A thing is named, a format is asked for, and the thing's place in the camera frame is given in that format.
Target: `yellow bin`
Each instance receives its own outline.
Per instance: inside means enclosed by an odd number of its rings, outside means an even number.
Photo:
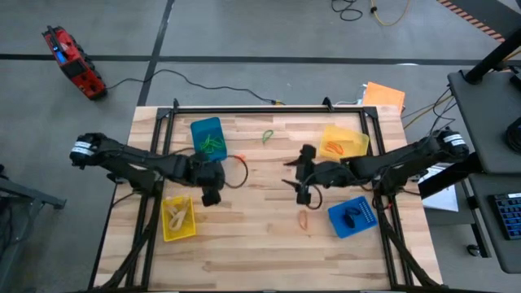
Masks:
[[[334,160],[367,155],[369,137],[363,133],[328,125],[322,135],[319,154]]]
[[[186,215],[182,221],[181,229],[172,231],[169,228],[169,224],[173,216],[169,210],[176,208],[177,211],[180,212],[184,207],[186,207]],[[163,239],[165,242],[194,236],[196,234],[194,204],[192,203],[191,197],[178,196],[163,199],[161,202],[161,216],[163,219]]]

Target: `red power tool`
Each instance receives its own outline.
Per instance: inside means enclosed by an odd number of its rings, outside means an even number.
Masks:
[[[74,37],[62,27],[52,28],[50,25],[42,35],[59,68],[87,98],[96,99],[107,94],[107,86],[99,72]]]

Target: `blue plastic basket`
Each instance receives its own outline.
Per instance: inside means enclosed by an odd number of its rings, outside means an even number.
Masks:
[[[221,120],[218,117],[208,118],[192,122],[190,125],[192,132],[192,141],[196,151],[205,152],[210,160],[224,160],[228,156],[226,150],[225,136],[222,133]],[[211,139],[219,142],[222,147],[206,147],[203,149],[205,142]]]
[[[344,215],[348,208],[355,208],[360,211],[360,214],[350,214],[354,220],[354,228],[350,228],[344,219]],[[327,210],[329,213],[329,219],[331,224],[335,228],[336,234],[339,238],[346,238],[363,230],[372,228],[378,224],[376,216],[371,210],[370,205],[367,203],[365,196],[359,196],[355,199],[348,200],[345,203],[341,203],[331,207]]]

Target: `blue keyboard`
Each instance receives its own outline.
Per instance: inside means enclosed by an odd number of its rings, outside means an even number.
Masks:
[[[489,199],[505,238],[521,239],[521,195],[490,195]]]

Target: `orange folder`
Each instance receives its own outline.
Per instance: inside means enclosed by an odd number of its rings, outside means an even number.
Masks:
[[[396,105],[401,114],[405,101],[405,93],[383,85],[369,82],[366,94],[364,95],[364,105]]]

